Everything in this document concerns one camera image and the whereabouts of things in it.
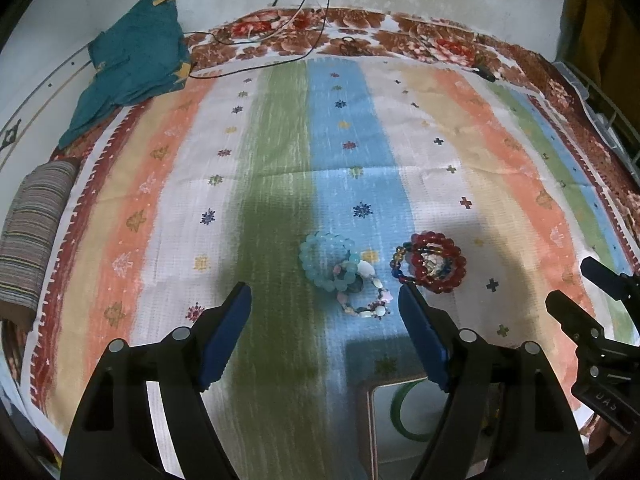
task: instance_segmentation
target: brown curtain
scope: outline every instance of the brown curtain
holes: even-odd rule
[[[566,0],[566,25],[571,31],[563,58],[587,75],[640,131],[640,32],[618,0]],[[596,110],[608,113],[604,103]],[[640,148],[626,132],[623,142]]]

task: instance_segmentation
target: teal cloth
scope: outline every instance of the teal cloth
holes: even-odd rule
[[[175,0],[140,0],[89,44],[97,74],[82,92],[59,149],[71,144],[118,106],[134,105],[184,88],[175,72],[190,57]]]

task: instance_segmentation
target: blue stripe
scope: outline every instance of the blue stripe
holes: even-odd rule
[[[377,275],[394,297],[392,315],[382,320],[357,319],[342,312],[335,293],[318,294],[318,307],[326,312],[329,421],[334,436],[335,478],[365,479],[358,457],[356,387],[375,377],[375,361],[398,358],[398,373],[421,370],[415,351],[398,314],[399,283],[390,275],[388,261],[397,245],[414,232],[409,200],[389,142],[378,122],[366,80],[357,62],[323,58],[307,62],[311,166],[316,190],[318,229],[352,238],[356,250],[371,248],[380,254]],[[337,107],[337,102],[344,102]],[[341,128],[341,121],[349,123]],[[356,147],[344,148],[347,142]],[[358,178],[350,168],[362,168]],[[364,203],[372,214],[354,216],[354,206]],[[377,297],[368,284],[352,295],[354,307]]]
[[[564,142],[558,138],[558,134],[553,127],[547,122],[537,108],[531,104],[529,99],[514,90],[511,90],[510,92],[514,99],[516,99],[519,104],[521,104],[534,118],[546,137],[546,140],[548,140],[554,147],[554,150],[556,150],[556,153],[564,166],[571,172],[574,182],[580,187],[580,192],[596,217],[600,233],[604,236],[607,246],[609,247],[609,253],[611,254],[613,264],[616,267],[613,270],[617,273],[624,272],[625,274],[632,274],[631,266],[626,260],[626,256],[620,247],[620,239],[616,234],[615,227],[611,224],[609,216],[607,216],[605,212],[602,200],[598,196],[598,193],[589,181],[587,175],[580,167],[580,164],[578,164],[578,161],[575,160],[574,156],[564,145]]]

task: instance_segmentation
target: bed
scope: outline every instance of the bed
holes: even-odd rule
[[[190,78],[55,154],[83,164],[34,330],[24,349],[19,335],[5,339],[28,417],[62,453],[110,340],[157,341],[243,281],[250,322],[203,396],[236,471],[367,478],[358,389],[422,369],[395,301],[381,319],[345,315],[306,279],[298,247],[315,232],[352,238],[396,298],[396,247],[432,230],[462,249],[467,274],[452,293],[427,293],[430,304],[491,343],[538,341],[587,426],[592,413],[570,394],[574,345],[544,299],[560,289],[608,336],[637,341],[622,304],[578,266],[593,256],[640,270],[640,196],[576,89],[539,55],[459,23],[295,12],[260,10],[186,38],[194,76],[295,62]],[[226,44],[256,32],[260,43]],[[179,474],[159,392],[149,397],[165,467]]]

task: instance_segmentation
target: light blue beaded bracelet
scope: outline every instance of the light blue beaded bracelet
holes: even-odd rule
[[[322,276],[321,271],[314,268],[311,248],[316,244],[322,243],[340,245],[347,251],[348,255],[344,265],[344,270],[346,272],[342,278],[338,278],[334,273],[332,279],[325,279]],[[344,292],[351,283],[356,281],[356,272],[358,271],[358,264],[360,263],[360,253],[354,252],[354,247],[355,242],[349,238],[345,238],[344,236],[333,235],[331,233],[323,234],[321,232],[307,235],[305,241],[300,244],[299,256],[306,278],[309,281],[314,282],[316,287],[324,288],[327,292],[333,292],[334,290]]]

